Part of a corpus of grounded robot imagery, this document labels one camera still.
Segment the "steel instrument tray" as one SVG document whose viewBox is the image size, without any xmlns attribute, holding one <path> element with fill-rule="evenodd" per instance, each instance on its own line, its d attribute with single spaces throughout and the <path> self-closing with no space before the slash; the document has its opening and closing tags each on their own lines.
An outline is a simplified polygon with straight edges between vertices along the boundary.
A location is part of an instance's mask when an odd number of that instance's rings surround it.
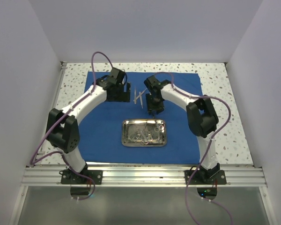
<svg viewBox="0 0 281 225">
<path fill-rule="evenodd" d="M 139 120 L 125 120 L 122 124 L 122 137 L 121 142 L 126 147 L 163 147 L 167 143 L 166 126 L 164 120 L 158 120 L 159 125 L 164 126 L 164 131 L 155 132 L 154 119 L 139 119 Z M 146 130 L 150 131 L 153 136 L 153 141 L 148 145 L 143 145 L 140 141 L 133 141 L 132 137 L 135 136 L 135 127 L 146 127 Z"/>
</svg>

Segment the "blue cloth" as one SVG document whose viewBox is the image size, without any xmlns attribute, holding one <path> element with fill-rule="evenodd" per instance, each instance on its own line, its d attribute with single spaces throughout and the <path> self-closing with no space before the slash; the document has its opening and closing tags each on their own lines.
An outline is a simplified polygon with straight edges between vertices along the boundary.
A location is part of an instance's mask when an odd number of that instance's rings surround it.
<svg viewBox="0 0 281 225">
<path fill-rule="evenodd" d="M 126 147 L 121 143 L 122 123 L 127 119 L 150 119 L 146 99 L 134 103 L 134 95 L 147 93 L 144 81 L 152 73 L 129 72 L 131 101 L 103 102 L 79 124 L 79 151 L 85 161 L 131 164 L 197 164 L 197 137 L 189 130 L 187 113 L 172 102 L 164 102 L 157 115 L 165 121 L 167 143 L 163 147 Z"/>
</svg>

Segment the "steel surgical scissors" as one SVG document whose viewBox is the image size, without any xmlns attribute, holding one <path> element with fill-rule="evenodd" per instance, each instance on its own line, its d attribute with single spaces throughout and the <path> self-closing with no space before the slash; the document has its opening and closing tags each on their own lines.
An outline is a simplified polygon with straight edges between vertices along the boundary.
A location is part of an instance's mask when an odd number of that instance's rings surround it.
<svg viewBox="0 0 281 225">
<path fill-rule="evenodd" d="M 158 124 L 157 119 L 156 119 L 156 117 L 155 117 L 155 115 L 153 113 L 152 113 L 152 117 L 153 117 L 154 122 L 155 122 L 155 129 L 154 129 L 154 131 L 158 132 L 158 133 L 164 131 L 164 126 Z"/>
</svg>

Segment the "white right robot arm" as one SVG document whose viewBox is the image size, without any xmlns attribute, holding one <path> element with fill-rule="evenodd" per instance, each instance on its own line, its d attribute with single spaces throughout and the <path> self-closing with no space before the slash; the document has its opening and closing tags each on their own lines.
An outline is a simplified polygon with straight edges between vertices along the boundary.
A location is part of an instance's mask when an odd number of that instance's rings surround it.
<svg viewBox="0 0 281 225">
<path fill-rule="evenodd" d="M 146 94 L 147 110 L 151 115 L 164 111 L 165 100 L 174 103 L 186 111 L 188 127 L 197 136 L 200 150 L 200 165 L 197 172 L 189 172 L 205 184 L 215 180 L 220 171 L 215 147 L 209 142 L 219 122 L 217 113 L 207 96 L 191 94 L 180 89 L 169 80 L 159 81 L 154 75 L 144 81 L 149 93 Z"/>
</svg>

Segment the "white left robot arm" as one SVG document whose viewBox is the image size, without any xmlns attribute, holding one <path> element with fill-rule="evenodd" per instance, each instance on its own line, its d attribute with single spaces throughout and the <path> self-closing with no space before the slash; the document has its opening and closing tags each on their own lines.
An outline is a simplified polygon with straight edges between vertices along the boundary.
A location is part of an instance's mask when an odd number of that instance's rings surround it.
<svg viewBox="0 0 281 225">
<path fill-rule="evenodd" d="M 67 166 L 72 170 L 71 178 L 77 184 L 87 181 L 86 162 L 78 145 L 80 141 L 79 124 L 98 105 L 103 102 L 130 102 L 130 83 L 127 74 L 113 67 L 108 75 L 96 79 L 93 84 L 73 103 L 61 110 L 50 110 L 45 138 L 61 150 Z"/>
</svg>

